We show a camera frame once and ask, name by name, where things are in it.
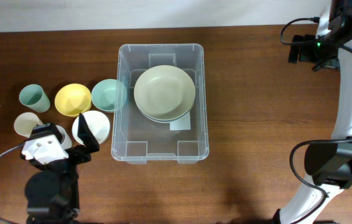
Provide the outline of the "white cup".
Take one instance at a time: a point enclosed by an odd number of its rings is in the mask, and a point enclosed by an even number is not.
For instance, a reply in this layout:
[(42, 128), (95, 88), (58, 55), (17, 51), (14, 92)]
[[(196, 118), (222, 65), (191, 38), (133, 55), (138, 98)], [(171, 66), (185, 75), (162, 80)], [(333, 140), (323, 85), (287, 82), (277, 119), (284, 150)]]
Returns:
[(39, 125), (42, 125), (43, 122), (39, 117), (31, 112), (26, 112), (20, 114), (14, 122), (14, 130), (18, 135), (30, 138), (32, 130)]

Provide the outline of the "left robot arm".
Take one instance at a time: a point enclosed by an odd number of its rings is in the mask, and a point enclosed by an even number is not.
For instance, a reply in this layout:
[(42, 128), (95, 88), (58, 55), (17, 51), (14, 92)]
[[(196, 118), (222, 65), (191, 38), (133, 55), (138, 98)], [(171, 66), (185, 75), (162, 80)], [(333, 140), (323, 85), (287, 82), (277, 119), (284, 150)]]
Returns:
[(77, 165), (91, 161), (100, 145), (85, 117), (77, 117), (77, 136), (83, 141), (68, 149), (61, 147), (62, 135), (53, 123), (33, 128), (22, 143), (21, 158), (40, 171), (26, 183), (27, 223), (78, 223), (80, 212)]

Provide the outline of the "grey translucent cup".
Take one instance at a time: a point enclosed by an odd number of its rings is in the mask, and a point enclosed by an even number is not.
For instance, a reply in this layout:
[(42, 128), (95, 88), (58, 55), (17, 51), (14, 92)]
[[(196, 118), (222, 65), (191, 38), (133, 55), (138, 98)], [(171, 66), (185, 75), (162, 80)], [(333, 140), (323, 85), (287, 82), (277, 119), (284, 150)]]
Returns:
[(72, 140), (70, 139), (66, 130), (59, 125), (56, 125), (56, 127), (58, 131), (55, 132), (55, 140), (57, 141), (55, 145), (55, 150), (59, 151), (60, 148), (62, 148), (65, 151), (66, 149), (71, 148)]

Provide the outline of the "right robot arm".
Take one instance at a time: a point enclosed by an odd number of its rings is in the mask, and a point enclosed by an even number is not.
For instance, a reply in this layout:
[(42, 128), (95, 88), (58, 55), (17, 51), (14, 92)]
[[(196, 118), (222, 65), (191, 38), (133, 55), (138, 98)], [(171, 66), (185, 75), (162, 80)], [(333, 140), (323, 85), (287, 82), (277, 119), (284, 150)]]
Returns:
[(289, 42), (288, 61), (312, 63), (313, 71), (339, 71), (338, 114), (330, 139), (302, 143), (305, 175), (273, 223), (315, 223), (326, 205), (352, 186), (352, 0), (333, 1), (313, 22), (316, 34), (295, 35)]

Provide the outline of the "green cup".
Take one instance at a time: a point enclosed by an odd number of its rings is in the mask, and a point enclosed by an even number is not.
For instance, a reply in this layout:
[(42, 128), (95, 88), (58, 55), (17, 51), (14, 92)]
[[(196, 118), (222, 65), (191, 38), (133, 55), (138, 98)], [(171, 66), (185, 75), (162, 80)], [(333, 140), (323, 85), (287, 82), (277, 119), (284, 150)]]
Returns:
[(19, 93), (19, 101), (22, 105), (38, 112), (46, 112), (50, 108), (50, 100), (43, 88), (37, 84), (25, 86)]

